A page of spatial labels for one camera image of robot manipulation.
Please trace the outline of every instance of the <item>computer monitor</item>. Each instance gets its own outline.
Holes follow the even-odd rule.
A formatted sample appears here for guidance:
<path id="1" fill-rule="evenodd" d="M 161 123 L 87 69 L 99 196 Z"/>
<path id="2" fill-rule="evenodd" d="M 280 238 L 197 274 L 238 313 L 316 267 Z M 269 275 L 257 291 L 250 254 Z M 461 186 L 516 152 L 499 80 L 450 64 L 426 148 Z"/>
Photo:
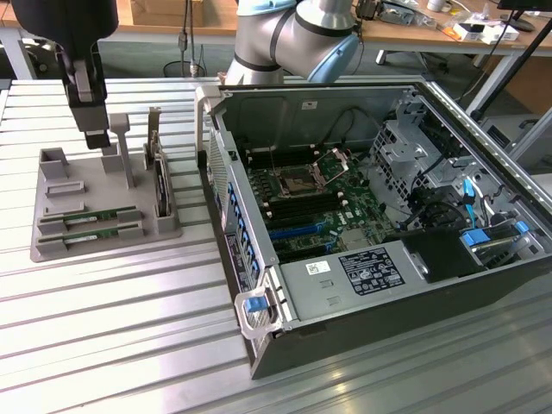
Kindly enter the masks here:
<path id="1" fill-rule="evenodd" d="M 501 10 L 552 11 L 552 0 L 501 0 Z"/>

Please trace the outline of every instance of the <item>green circuit board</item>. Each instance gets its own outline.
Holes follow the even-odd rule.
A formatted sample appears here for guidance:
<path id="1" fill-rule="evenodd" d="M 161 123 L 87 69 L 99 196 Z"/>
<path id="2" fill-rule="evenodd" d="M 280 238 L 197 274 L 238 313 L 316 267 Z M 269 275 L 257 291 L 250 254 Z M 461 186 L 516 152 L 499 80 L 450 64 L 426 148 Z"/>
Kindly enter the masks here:
<path id="1" fill-rule="evenodd" d="M 315 247 L 325 246 L 326 254 L 334 254 L 380 244 L 387 235 L 395 231 L 395 226 L 380 209 L 380 202 L 370 191 L 360 168 L 351 159 L 347 162 L 348 170 L 345 172 L 343 164 L 333 156 L 324 157 L 317 162 L 317 166 L 318 173 L 327 181 L 324 186 L 316 180 L 316 172 L 312 165 L 284 166 L 248 172 L 261 211 L 266 202 L 316 194 L 341 192 L 341 201 L 346 200 L 346 205 L 341 205 L 339 209 L 310 216 L 312 222 L 322 224 L 322 229 L 318 233 L 273 240 L 281 262 L 296 261 L 297 257 L 287 260 L 286 256 L 299 251 L 308 254 L 308 249 Z M 265 217 L 267 227 L 273 224 L 271 222 L 270 217 Z M 274 226 L 268 228 L 269 235 L 274 230 L 293 229 L 275 229 Z M 313 255 L 321 255 L 321 251 L 313 252 Z"/>

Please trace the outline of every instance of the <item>gray floor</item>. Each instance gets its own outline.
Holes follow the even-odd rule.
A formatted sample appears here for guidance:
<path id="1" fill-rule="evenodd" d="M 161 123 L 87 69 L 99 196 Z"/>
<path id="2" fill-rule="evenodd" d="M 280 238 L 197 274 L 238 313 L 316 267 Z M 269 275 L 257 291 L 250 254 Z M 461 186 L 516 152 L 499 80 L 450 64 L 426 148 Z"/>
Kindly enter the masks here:
<path id="1" fill-rule="evenodd" d="M 48 65 L 48 71 L 41 75 L 43 78 L 58 78 L 59 72 L 52 53 L 39 47 L 32 51 L 38 56 L 39 61 Z M 196 59 L 199 57 L 199 45 L 196 45 Z M 103 60 L 103 69 L 106 78 L 160 78 L 163 77 L 163 67 L 174 60 L 179 59 L 179 50 L 174 45 L 161 45 L 151 43 L 127 43 L 127 42 L 102 42 L 100 52 Z M 383 66 L 375 64 L 377 51 L 365 50 L 356 73 L 357 74 L 417 74 L 425 72 L 422 64 L 414 53 L 394 53 L 387 58 Z M 204 46 L 204 60 L 207 65 L 207 74 L 215 76 L 217 72 L 225 72 L 233 58 L 234 49 L 232 46 Z M 351 61 L 346 74 L 350 74 L 359 63 L 361 49 Z M 449 73 L 445 74 L 438 67 L 438 62 L 429 58 L 431 74 L 435 76 L 439 84 L 452 97 L 458 97 L 467 83 L 476 75 L 479 70 L 472 66 L 471 59 L 465 55 L 450 54 L 444 55 L 448 60 Z M 185 59 L 190 58 L 190 51 L 186 52 Z M 179 77 L 179 63 L 172 64 L 166 69 L 167 76 Z M 5 56 L 0 56 L 0 75 L 4 78 L 13 77 L 13 72 Z M 471 96 L 463 99 L 463 105 L 467 105 Z M 499 99 L 487 112 L 488 115 L 514 115 L 524 114 L 528 110 L 507 92 L 502 93 Z"/>

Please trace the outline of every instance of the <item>metal workbench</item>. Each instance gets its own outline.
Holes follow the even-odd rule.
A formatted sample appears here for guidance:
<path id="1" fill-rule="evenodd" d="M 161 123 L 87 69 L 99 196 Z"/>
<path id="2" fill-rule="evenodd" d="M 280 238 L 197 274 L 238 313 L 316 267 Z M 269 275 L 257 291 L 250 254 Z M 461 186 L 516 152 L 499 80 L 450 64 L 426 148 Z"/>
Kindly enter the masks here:
<path id="1" fill-rule="evenodd" d="M 146 140 L 148 107 L 164 110 L 160 136 L 184 234 L 41 264 L 28 251 L 40 148 L 63 147 L 69 160 L 97 154 L 76 130 L 60 82 L 16 81 L 0 94 L 2 414 L 552 410 L 551 278 L 476 312 L 251 381 L 193 160 L 195 85 L 108 83 L 108 111 L 130 115 L 131 151 Z"/>

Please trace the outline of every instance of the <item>slotted aluminum surface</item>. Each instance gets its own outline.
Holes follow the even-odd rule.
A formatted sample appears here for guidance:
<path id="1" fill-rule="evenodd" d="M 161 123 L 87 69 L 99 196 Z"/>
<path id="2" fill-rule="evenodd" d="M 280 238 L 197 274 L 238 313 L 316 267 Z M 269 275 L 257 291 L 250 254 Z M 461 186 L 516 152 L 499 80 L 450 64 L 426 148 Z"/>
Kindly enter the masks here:
<path id="1" fill-rule="evenodd" d="M 130 114 L 131 150 L 146 140 L 147 108 L 164 111 L 182 237 L 39 265 L 28 258 L 39 149 L 63 147 L 69 160 L 97 153 L 75 129 L 60 82 L 17 81 L 0 96 L 2 414 L 551 409 L 550 278 L 476 312 L 251 381 L 193 161 L 195 85 L 108 83 L 108 111 Z"/>

